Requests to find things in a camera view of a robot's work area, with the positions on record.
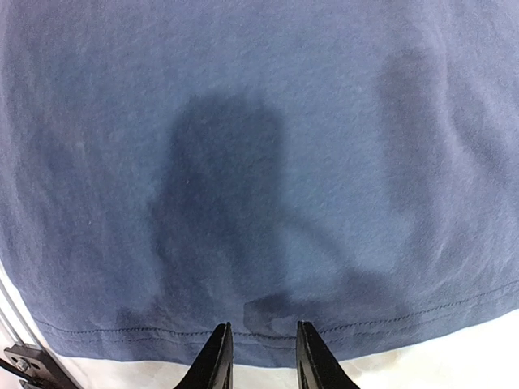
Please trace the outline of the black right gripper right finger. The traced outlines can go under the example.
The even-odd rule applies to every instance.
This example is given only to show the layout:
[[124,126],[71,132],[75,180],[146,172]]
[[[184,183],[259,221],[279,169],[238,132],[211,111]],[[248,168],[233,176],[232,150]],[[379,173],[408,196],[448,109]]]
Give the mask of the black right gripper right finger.
[[310,322],[298,322],[296,362],[301,389],[359,389]]

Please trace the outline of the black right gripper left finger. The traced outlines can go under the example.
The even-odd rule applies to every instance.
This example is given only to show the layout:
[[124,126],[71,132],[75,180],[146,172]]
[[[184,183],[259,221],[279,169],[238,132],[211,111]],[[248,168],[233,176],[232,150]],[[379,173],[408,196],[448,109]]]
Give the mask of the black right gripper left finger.
[[233,386],[233,336],[230,323],[221,323],[181,380],[184,389],[230,389]]

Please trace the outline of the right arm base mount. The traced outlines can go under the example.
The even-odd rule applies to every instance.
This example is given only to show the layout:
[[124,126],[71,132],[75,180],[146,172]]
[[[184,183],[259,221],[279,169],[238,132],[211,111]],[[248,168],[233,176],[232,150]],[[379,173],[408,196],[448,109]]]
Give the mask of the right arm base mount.
[[66,369],[46,349],[15,344],[3,350],[1,367],[19,378],[22,388],[80,389]]

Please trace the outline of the dark blue garment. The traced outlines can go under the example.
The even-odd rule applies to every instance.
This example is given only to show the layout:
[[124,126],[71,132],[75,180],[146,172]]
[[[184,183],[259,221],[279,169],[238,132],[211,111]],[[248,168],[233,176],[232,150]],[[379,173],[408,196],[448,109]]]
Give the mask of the dark blue garment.
[[515,1],[4,1],[1,257],[67,357],[338,359],[518,307]]

